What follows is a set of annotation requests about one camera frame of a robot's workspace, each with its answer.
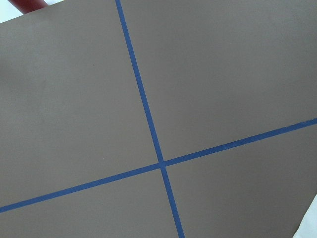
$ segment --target red object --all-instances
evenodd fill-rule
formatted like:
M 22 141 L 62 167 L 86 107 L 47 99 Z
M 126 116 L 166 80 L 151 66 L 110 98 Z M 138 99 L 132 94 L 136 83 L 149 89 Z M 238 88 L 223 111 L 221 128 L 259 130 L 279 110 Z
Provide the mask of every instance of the red object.
M 44 0 L 9 0 L 9 2 L 23 14 L 48 6 Z

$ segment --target blue tape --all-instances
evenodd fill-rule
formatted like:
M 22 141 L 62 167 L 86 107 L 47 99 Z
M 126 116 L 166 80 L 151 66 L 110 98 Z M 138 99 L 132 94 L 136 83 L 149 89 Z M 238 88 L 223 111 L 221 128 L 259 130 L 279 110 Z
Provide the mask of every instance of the blue tape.
M 20 208 L 20 207 L 25 207 L 25 206 L 28 206 L 28 205 L 31 205 L 31 204 L 34 204 L 34 203 L 43 202 L 43 201 L 46 201 L 46 200 L 49 200 L 49 199 L 52 199 L 52 198 L 61 197 L 61 196 L 68 195 L 68 194 L 71 194 L 71 193 L 74 193 L 74 192 L 79 192 L 79 191 L 82 191 L 82 190 L 85 190 L 85 189 L 88 189 L 88 188 L 91 188 L 91 187 L 96 187 L 96 186 L 99 186 L 99 185 L 102 185 L 102 184 L 106 184 L 106 183 L 109 183 L 109 182 L 117 181 L 117 180 L 120 180 L 120 179 L 125 179 L 125 178 L 128 178 L 128 177 L 132 177 L 132 176 L 135 176 L 135 175 L 143 174 L 143 173 L 146 173 L 146 172 L 149 172 L 149 171 L 152 171 L 152 170 L 157 170 L 157 169 L 159 169 L 159 164 L 153 164 L 153 165 L 145 166 L 145 167 L 142 167 L 142 168 L 139 168 L 139 169 L 136 169 L 136 170 L 131 170 L 131 171 L 128 171 L 128 172 L 124 172 L 124 173 L 121 173 L 121 174 L 118 174 L 118 175 L 113 175 L 113 176 L 110 176 L 110 177 L 107 177 L 107 178 L 102 178 L 102 179 L 99 179 L 99 180 L 96 180 L 96 181 L 93 181 L 93 182 L 88 182 L 88 183 L 85 183 L 85 184 L 82 184 L 82 185 L 78 185 L 78 186 L 75 186 L 75 187 L 70 187 L 70 188 L 67 188 L 67 189 L 64 189 L 64 190 L 61 190 L 61 191 L 52 192 L 52 193 L 49 193 L 49 194 L 46 194 L 46 195 L 43 195 L 43 196 L 31 198 L 31 199 L 28 199 L 28 200 L 25 200 L 25 201 L 21 201 L 21 202 L 13 203 L 13 204 L 10 204 L 10 205 L 4 206 L 4 207 L 0 207 L 0 213 L 1 212 L 6 212 L 6 211 L 10 211 L 10 210 L 13 210 L 13 209 L 16 209 L 16 208 Z
M 139 88 L 139 92 L 140 92 L 143 108 L 144 108 L 145 115 L 146 115 L 146 118 L 147 118 L 147 121 L 148 121 L 149 129 L 150 129 L 150 132 L 151 132 L 151 136 L 152 136 L 152 141 L 153 141 L 153 144 L 154 144 L 155 152 L 156 152 L 157 157 L 158 157 L 158 164 L 160 166 L 160 170 L 161 170 L 161 173 L 162 173 L 165 189 L 166 189 L 166 192 L 167 192 L 168 201 L 169 201 L 170 207 L 172 209 L 172 213 L 173 213 L 176 229 L 177 229 L 177 232 L 178 232 L 178 236 L 180 238 L 185 238 L 184 232 L 183 232 L 183 228 L 182 228 L 182 224 L 181 224 L 181 221 L 180 221 L 180 218 L 179 218 L 179 214 L 178 214 L 178 211 L 177 211 L 177 207 L 176 207 L 176 202 L 175 202 L 175 199 L 174 199 L 174 195 L 173 195 L 173 192 L 172 192 L 172 188 L 171 188 L 171 185 L 170 185 L 170 182 L 169 182 L 169 178 L 168 178 L 168 174 L 167 174 L 167 171 L 166 171 L 166 167 L 165 167 L 165 164 L 164 164 L 162 151 L 160 149 L 159 139 L 158 139 L 155 127 L 154 127 L 154 122 L 153 122 L 153 119 L 152 119 L 150 107 L 149 107 L 148 100 L 147 100 L 147 97 L 146 97 L 146 94 L 145 94 L 145 90 L 144 90 L 144 87 L 143 87 L 143 83 L 142 83 L 141 75 L 140 75 L 140 72 L 139 72 L 138 64 L 137 64 L 137 61 L 136 61 L 136 58 L 135 58 L 132 42 L 131 42 L 131 39 L 130 39 L 128 27 L 127 27 L 127 24 L 126 24 L 126 21 L 125 21 L 125 17 L 124 17 L 124 13 L 123 13 L 123 9 L 122 9 L 122 5 L 121 5 L 120 0 L 116 0 L 115 3 L 116 3 L 116 6 L 117 6 L 117 9 L 118 9 L 118 13 L 119 13 L 120 22 L 121 22 L 121 25 L 122 25 L 122 30 L 123 30 L 125 42 L 126 42 L 127 47 L 128 47 L 128 51 L 129 51 L 129 55 L 130 55 L 130 59 L 131 59 L 131 63 L 132 63 L 133 71 L 134 71 L 134 75 L 135 75 L 135 78 L 136 78 L 136 81 L 137 81 L 137 85 L 138 85 L 138 88 Z
M 192 160 L 192 159 L 196 159 L 205 155 L 210 155 L 219 151 L 223 151 L 223 150 L 228 150 L 237 146 L 241 146 L 241 145 L 245 145 L 245 144 L 249 144 L 258 140 L 263 140 L 269 137 L 273 137 L 276 135 L 280 135 L 280 134 L 284 134 L 293 130 L 298 130 L 307 126 L 311 126 L 311 125 L 315 125 L 317 124 L 317 118 L 312 119 L 312 120 L 308 120 L 308 121 L 304 121 L 304 122 L 300 122 L 294 125 L 290 125 L 287 127 L 283 127 L 280 129 L 276 129 L 276 130 L 271 130 L 259 135 L 254 135 L 254 136 L 250 136 L 241 140 L 237 140 L 237 141 L 233 141 L 224 145 L 219 145 L 219 146 L 215 146 L 213 148 L 209 148 L 206 150 L 201 150 L 195 153 L 191 153 L 188 155 L 183 155 L 171 160 L 167 160 L 165 161 L 165 165 L 166 166 L 170 166 L 170 165 L 174 165 L 174 164 L 178 164 L 187 160 Z

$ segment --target square section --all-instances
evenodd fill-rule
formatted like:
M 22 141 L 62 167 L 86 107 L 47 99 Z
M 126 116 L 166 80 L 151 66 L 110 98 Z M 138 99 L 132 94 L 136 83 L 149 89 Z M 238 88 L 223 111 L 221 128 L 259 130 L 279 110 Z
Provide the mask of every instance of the square section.
M 0 206 L 157 162 L 114 1 L 0 31 Z
M 186 238 L 290 238 L 317 193 L 317 126 L 167 167 Z
M 0 213 L 1 237 L 175 238 L 159 170 Z
M 122 6 L 165 160 L 317 116 L 317 1 Z

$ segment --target gray surface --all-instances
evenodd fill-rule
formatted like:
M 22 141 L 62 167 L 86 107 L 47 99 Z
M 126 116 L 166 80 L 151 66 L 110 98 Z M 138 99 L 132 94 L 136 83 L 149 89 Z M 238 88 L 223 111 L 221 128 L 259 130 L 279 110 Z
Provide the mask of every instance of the gray surface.
M 159 170 L 0 214 L 2 238 L 175 238 Z
M 0 24 L 0 206 L 156 162 L 114 1 Z
M 317 1 L 122 5 L 166 160 L 317 116 Z
M 317 126 L 167 167 L 186 238 L 291 238 L 317 193 Z

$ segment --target blue painter's tape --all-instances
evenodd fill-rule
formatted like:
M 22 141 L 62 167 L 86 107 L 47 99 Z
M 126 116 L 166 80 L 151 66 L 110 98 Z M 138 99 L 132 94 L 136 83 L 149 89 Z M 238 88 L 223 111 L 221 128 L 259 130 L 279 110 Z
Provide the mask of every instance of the blue painter's tape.
M 228 150 L 228 149 L 231 149 L 231 148 L 234 148 L 237 146 L 249 144 L 249 143 L 252 143 L 252 142 L 255 142 L 258 140 L 263 140 L 263 139 L 266 139 L 269 137 L 284 134 L 284 133 L 287 133 L 290 131 L 298 130 L 298 129 L 301 129 L 301 128 L 304 128 L 307 126 L 311 126 L 311 125 L 315 125 L 315 124 L 317 124 L 317 118 L 312 119 L 312 120 L 308 120 L 308 121 L 304 121 L 304 122 L 300 122 L 300 123 L 290 125 L 287 127 L 283 127 L 280 129 L 271 130 L 271 131 L 268 131 L 268 132 L 265 132 L 265 133 L 262 133 L 259 135 L 250 136 L 250 137 L 247 137 L 247 138 L 244 138 L 241 140 L 237 140 L 237 141 L 233 141 L 233 142 L 230 142 L 230 143 L 227 143 L 224 145 L 215 146 L 213 148 L 209 148 L 206 150 L 201 150 L 201 151 L 191 153 L 188 155 L 183 155 L 183 156 L 177 157 L 175 159 L 165 161 L 165 165 L 170 166 L 170 165 L 178 164 L 178 163 L 181 163 L 181 162 L 184 162 L 187 160 L 192 160 L 192 159 L 202 157 L 205 155 L 210 155 L 210 154 L 213 154 L 213 153 L 216 153 L 219 151 Z
M 118 175 L 113 175 L 107 178 L 102 178 L 93 182 L 88 182 L 85 184 L 81 184 L 75 187 L 70 187 L 61 191 L 57 191 L 57 192 L 52 192 L 43 196 L 39 196 L 39 197 L 35 197 L 35 198 L 31 198 L 25 201 L 21 201 L 21 202 L 17 202 L 17 203 L 13 203 L 4 207 L 0 207 L 0 213 L 1 212 L 6 212 L 6 211 L 10 211 L 16 208 L 20 208 L 20 207 L 25 207 L 34 203 L 38 203 L 38 202 L 43 202 L 52 198 L 56 198 L 56 197 L 61 197 L 61 196 L 65 196 L 74 192 L 79 192 L 91 187 L 96 187 L 102 184 L 106 184 L 109 182 L 113 182 L 113 181 L 117 181 L 120 179 L 125 179 L 131 176 L 135 176 L 135 175 L 139 175 L 142 173 L 146 173 L 152 170 L 157 170 L 159 169 L 159 164 L 153 164 L 153 165 L 149 165 L 149 166 L 145 166 L 136 170 L 131 170 L 128 172 L 124 172 Z
M 171 185 L 170 185 L 170 182 L 169 182 L 168 174 L 167 174 L 166 167 L 165 167 L 165 164 L 164 164 L 163 155 L 162 155 L 162 152 L 161 152 L 161 149 L 160 149 L 159 139 L 158 139 L 155 127 L 154 127 L 154 122 L 153 122 L 153 119 L 152 119 L 150 107 L 149 107 L 148 100 L 147 100 L 147 97 L 146 97 L 146 94 L 145 94 L 145 90 L 144 90 L 144 87 L 143 87 L 143 83 L 142 83 L 141 75 L 140 75 L 140 72 L 139 72 L 138 64 L 137 64 L 137 61 L 136 61 L 136 58 L 135 58 L 135 54 L 134 54 L 134 51 L 133 51 L 133 46 L 132 46 L 132 42 L 131 42 L 131 39 L 130 39 L 128 27 L 127 27 L 127 24 L 126 24 L 126 21 L 125 21 L 122 5 L 121 5 L 120 0 L 116 0 L 115 3 L 117 5 L 117 9 L 118 9 L 119 17 L 120 17 L 120 22 L 121 22 L 121 26 L 122 26 L 122 30 L 123 30 L 123 34 L 124 34 L 124 38 L 125 38 L 125 42 L 126 42 L 127 47 L 128 47 L 128 51 L 129 51 L 129 55 L 130 55 L 130 59 L 131 59 L 131 63 L 132 63 L 133 71 L 134 71 L 134 75 L 135 75 L 135 78 L 136 78 L 136 81 L 137 81 L 137 85 L 138 85 L 138 88 L 139 88 L 139 92 L 140 92 L 140 96 L 141 96 L 144 112 L 145 112 L 145 115 L 146 115 L 146 118 L 147 118 L 147 121 L 148 121 L 150 132 L 151 132 L 151 136 L 152 136 L 155 152 L 156 152 L 157 157 L 158 157 L 158 164 L 160 166 L 160 170 L 161 170 L 161 173 L 162 173 L 165 189 L 166 189 L 167 196 L 168 196 L 168 201 L 169 201 L 170 207 L 172 209 L 172 213 L 173 213 L 176 229 L 177 229 L 177 232 L 178 232 L 178 236 L 179 236 L 179 238 L 185 238 L 184 232 L 183 232 L 183 228 L 182 228 L 182 225 L 181 225 L 181 221 L 180 221 L 180 218 L 179 218 L 179 214 L 178 214 L 178 211 L 177 211 L 177 207 L 176 207 L 176 202 L 175 202 L 175 199 L 174 199 L 174 195 L 173 195 L 173 192 L 172 192 L 172 189 L 171 189 Z

